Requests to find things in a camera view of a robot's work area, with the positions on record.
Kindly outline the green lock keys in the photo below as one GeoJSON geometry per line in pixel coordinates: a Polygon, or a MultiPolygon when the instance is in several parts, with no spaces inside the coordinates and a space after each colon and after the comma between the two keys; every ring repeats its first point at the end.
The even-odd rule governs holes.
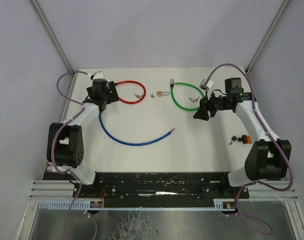
{"type": "Polygon", "coordinates": [[[192,103],[196,103],[199,101],[199,98],[200,97],[197,97],[197,98],[189,98],[189,100],[192,102],[192,103]]]}

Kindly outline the red cable lock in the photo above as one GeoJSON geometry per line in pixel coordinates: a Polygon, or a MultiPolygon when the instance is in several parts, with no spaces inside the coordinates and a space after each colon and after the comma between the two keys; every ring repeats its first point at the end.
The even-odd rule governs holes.
{"type": "Polygon", "coordinates": [[[130,104],[130,105],[134,105],[134,104],[140,103],[140,102],[143,101],[144,98],[146,97],[147,91],[146,91],[145,86],[144,86],[142,83],[140,83],[140,82],[138,82],[138,81],[134,81],[134,80],[125,80],[125,81],[120,81],[120,82],[116,82],[116,83],[115,83],[116,86],[118,86],[118,85],[123,85],[123,84],[135,84],[135,85],[138,85],[138,86],[140,86],[140,87],[142,88],[143,94],[142,94],[142,95],[134,94],[135,97],[137,98],[137,100],[135,100],[135,101],[130,101],[130,102],[129,102],[129,101],[126,101],[126,100],[124,100],[124,99],[122,99],[121,97],[119,97],[119,100],[120,100],[122,103],[125,103],[125,104],[128,104],[128,105],[129,105],[129,104],[130,104]]]}

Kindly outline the blue cable lock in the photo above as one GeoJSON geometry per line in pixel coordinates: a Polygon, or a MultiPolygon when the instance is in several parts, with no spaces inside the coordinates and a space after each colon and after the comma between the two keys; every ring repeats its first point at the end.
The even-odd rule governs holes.
{"type": "Polygon", "coordinates": [[[156,139],[154,139],[154,140],[150,140],[150,141],[146,141],[146,142],[140,142],[140,143],[139,143],[139,142],[135,142],[135,143],[134,143],[134,142],[123,141],[123,140],[120,140],[120,139],[114,137],[114,136],[113,136],[112,134],[110,134],[109,131],[106,129],[106,127],[105,127],[105,125],[104,125],[104,123],[103,123],[102,117],[99,116],[98,119],[99,119],[99,123],[100,123],[100,125],[101,125],[103,131],[105,132],[105,134],[106,134],[110,139],[112,139],[113,141],[115,141],[115,142],[117,142],[117,143],[119,143],[119,144],[121,144],[121,145],[131,146],[131,147],[134,147],[134,146],[135,146],[135,147],[139,147],[139,146],[142,147],[142,146],[147,146],[147,145],[155,144],[155,143],[157,143],[157,142],[159,142],[159,141],[161,141],[161,140],[167,138],[168,136],[170,136],[170,135],[174,132],[174,130],[175,130],[175,128],[172,128],[172,129],[169,130],[166,134],[164,134],[164,135],[162,135],[161,137],[156,138],[156,139]]]}

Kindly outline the brass padlock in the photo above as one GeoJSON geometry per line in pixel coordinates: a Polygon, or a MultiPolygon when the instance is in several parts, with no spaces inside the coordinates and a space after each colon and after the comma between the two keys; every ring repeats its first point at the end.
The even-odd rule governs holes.
{"type": "Polygon", "coordinates": [[[170,93],[168,91],[158,91],[157,96],[158,97],[163,97],[163,96],[168,96],[170,93]]]}

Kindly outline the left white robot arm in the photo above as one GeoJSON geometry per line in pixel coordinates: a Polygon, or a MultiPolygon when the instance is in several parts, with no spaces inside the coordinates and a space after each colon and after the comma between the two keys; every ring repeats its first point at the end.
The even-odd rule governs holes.
{"type": "Polygon", "coordinates": [[[116,84],[97,78],[87,89],[82,101],[71,100],[80,105],[75,115],[63,122],[54,122],[49,127],[47,160],[59,174],[72,175],[78,183],[84,184],[84,191],[90,197],[101,193],[101,184],[96,182],[95,171],[85,162],[83,133],[106,109],[108,104],[119,101],[116,84]]]}

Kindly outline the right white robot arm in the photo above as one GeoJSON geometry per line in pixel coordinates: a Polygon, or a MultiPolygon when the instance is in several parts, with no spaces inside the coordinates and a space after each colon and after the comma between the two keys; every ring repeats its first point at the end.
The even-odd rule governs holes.
{"type": "Polygon", "coordinates": [[[224,95],[216,96],[212,85],[211,80],[201,83],[200,87],[206,91],[206,96],[200,100],[193,118],[208,121],[218,111],[232,111],[241,120],[252,141],[244,166],[228,173],[228,180],[219,186],[220,193],[231,197],[238,187],[250,182],[284,178],[292,146],[288,140],[281,140],[267,124],[254,94],[244,91],[239,77],[225,80],[224,95]]]}

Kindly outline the black head key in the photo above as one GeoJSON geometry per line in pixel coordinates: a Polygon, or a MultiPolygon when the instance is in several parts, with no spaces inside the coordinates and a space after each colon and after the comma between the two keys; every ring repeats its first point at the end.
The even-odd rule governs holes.
{"type": "Polygon", "coordinates": [[[233,137],[231,138],[231,141],[230,141],[229,145],[231,145],[233,142],[237,141],[237,139],[238,139],[237,136],[233,136],[233,137]]]}

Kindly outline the orange black padlock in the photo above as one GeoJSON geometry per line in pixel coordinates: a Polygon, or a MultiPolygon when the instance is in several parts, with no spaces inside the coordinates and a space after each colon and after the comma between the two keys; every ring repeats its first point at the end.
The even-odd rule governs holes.
{"type": "Polygon", "coordinates": [[[240,143],[242,143],[242,144],[245,144],[245,145],[252,143],[252,140],[251,140],[250,136],[249,135],[245,135],[245,134],[242,135],[241,137],[238,137],[237,141],[240,142],[240,143]]]}

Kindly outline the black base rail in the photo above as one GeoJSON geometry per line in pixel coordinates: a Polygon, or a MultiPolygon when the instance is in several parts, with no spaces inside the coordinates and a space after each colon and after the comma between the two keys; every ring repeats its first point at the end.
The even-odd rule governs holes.
{"type": "Polygon", "coordinates": [[[86,199],[103,199],[105,208],[206,208],[218,199],[234,200],[239,187],[230,186],[226,172],[103,173],[93,184],[74,184],[86,199]]]}

